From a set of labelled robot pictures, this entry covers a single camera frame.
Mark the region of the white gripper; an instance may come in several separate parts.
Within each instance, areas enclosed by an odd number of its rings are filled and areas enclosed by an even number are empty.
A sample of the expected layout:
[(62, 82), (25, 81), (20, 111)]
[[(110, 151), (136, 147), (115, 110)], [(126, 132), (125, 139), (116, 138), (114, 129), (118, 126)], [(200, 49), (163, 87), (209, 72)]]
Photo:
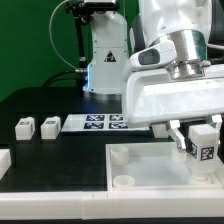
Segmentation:
[(133, 73), (124, 85), (122, 114), (129, 128), (166, 123), (180, 153), (186, 152), (180, 121), (206, 118), (210, 142), (220, 146), (224, 115), (224, 65), (204, 69), (199, 78), (172, 80), (165, 69)]

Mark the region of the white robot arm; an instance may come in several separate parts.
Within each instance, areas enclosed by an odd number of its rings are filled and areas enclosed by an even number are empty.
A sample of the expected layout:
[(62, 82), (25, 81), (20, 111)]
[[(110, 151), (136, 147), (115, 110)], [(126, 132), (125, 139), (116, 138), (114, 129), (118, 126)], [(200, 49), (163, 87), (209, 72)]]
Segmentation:
[(180, 151), (182, 122), (224, 115), (224, 65), (207, 60), (212, 3), (138, 0), (131, 27), (110, 8), (113, 0), (84, 0), (93, 12), (93, 59), (83, 91), (97, 99), (120, 97), (131, 128), (162, 124)]

